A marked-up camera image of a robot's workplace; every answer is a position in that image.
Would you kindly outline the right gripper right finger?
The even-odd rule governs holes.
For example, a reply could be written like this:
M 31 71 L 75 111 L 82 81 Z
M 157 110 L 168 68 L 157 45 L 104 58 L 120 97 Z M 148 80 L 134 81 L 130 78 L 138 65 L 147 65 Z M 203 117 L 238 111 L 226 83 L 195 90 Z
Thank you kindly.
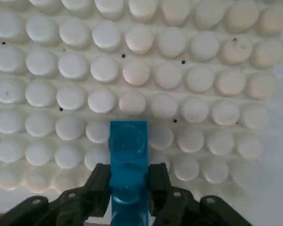
M 164 163 L 148 169 L 148 204 L 154 226 L 250 226 L 222 198 L 204 196 L 197 201 L 189 190 L 171 184 Z

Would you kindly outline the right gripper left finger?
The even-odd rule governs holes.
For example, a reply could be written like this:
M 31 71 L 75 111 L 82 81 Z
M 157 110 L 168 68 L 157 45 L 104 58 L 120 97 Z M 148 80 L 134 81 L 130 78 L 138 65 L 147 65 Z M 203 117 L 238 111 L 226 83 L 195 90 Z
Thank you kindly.
M 88 217 L 104 217 L 111 191 L 110 165 L 98 163 L 86 183 L 57 199 L 32 196 L 0 216 L 0 226 L 82 226 Z

